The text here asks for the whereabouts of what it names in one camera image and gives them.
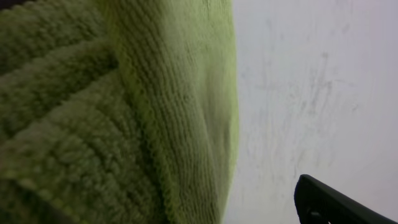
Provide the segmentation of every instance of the knit texture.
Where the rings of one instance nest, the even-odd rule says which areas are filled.
[[[230,0],[37,0],[0,27],[0,223],[221,222]]]

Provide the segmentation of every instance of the green fabric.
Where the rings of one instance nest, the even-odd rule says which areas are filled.
[[[0,27],[0,223],[221,222],[230,0],[38,0]]]

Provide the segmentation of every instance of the stain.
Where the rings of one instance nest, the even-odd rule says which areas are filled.
[[[349,31],[349,29],[350,29],[350,24],[345,24],[341,31],[344,34],[346,34]]]
[[[329,53],[328,53],[328,52],[322,52],[321,56],[322,56],[324,59],[328,59],[328,58],[329,58]]]
[[[358,108],[359,108],[359,105],[355,105],[355,106],[351,109],[351,111],[354,113],[356,110],[358,110]]]

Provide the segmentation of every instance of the black object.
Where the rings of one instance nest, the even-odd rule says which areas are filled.
[[[294,192],[301,224],[398,224],[310,175],[301,175]]]
[[[10,9],[12,6],[23,4],[27,1],[32,1],[32,0],[0,0],[0,10]]]

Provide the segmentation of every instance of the white wall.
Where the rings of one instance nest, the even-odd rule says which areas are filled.
[[[234,0],[241,120],[224,223],[299,223],[310,174],[398,221],[398,1]]]

